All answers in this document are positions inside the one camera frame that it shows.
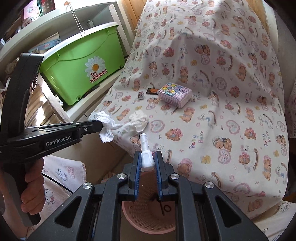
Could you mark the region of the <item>person's left hand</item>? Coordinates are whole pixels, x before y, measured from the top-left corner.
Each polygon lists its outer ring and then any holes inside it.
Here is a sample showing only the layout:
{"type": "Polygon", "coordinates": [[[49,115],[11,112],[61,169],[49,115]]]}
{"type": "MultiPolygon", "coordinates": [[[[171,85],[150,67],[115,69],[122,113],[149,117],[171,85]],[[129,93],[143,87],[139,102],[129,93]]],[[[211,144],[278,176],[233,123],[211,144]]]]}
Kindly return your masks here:
{"type": "Polygon", "coordinates": [[[45,204],[44,177],[42,170],[44,160],[37,160],[25,175],[27,188],[21,195],[21,209],[30,215],[38,214],[42,211],[45,204]]]}

